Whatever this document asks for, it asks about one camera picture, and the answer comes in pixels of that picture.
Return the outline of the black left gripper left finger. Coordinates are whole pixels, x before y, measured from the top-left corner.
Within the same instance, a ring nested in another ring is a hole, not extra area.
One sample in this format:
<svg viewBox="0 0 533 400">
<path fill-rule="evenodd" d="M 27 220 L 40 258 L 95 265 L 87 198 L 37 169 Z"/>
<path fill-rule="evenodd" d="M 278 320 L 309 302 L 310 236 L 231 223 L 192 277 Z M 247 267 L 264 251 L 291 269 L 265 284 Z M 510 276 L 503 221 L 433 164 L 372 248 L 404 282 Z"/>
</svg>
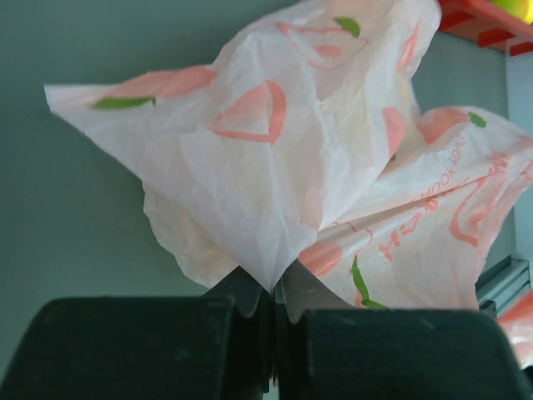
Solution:
<svg viewBox="0 0 533 400">
<path fill-rule="evenodd" d="M 238 268 L 200 297 L 70 297 L 30 322 L 4 399 L 259 399 L 269 293 Z"/>
</svg>

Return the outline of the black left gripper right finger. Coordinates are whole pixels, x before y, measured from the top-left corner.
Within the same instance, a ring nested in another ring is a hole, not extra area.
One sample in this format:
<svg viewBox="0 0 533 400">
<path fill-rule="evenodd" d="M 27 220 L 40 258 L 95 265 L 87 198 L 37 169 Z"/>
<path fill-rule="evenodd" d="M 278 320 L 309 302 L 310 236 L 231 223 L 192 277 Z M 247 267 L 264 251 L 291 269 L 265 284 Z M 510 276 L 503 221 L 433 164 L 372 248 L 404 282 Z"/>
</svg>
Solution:
<svg viewBox="0 0 533 400">
<path fill-rule="evenodd" d="M 371 310 L 301 263 L 273 290 L 283 399 L 529 399 L 531 381 L 496 322 L 476 311 Z"/>
</svg>

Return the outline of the pink plastic bag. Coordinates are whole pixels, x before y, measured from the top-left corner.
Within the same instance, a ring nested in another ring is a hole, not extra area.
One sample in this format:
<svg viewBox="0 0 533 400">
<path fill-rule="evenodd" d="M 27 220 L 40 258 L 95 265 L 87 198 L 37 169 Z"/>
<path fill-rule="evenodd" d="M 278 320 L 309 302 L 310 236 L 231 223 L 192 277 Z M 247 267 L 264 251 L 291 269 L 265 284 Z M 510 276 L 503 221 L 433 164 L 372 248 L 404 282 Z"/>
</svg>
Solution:
<svg viewBox="0 0 533 400">
<path fill-rule="evenodd" d="M 44 91 L 142 181 L 194 282 L 242 267 L 272 289 L 299 261 L 357 307 L 475 309 L 532 139 L 476 107 L 420 112 L 411 79 L 440 19 L 434 1 L 305 1 L 210 65 Z"/>
</svg>

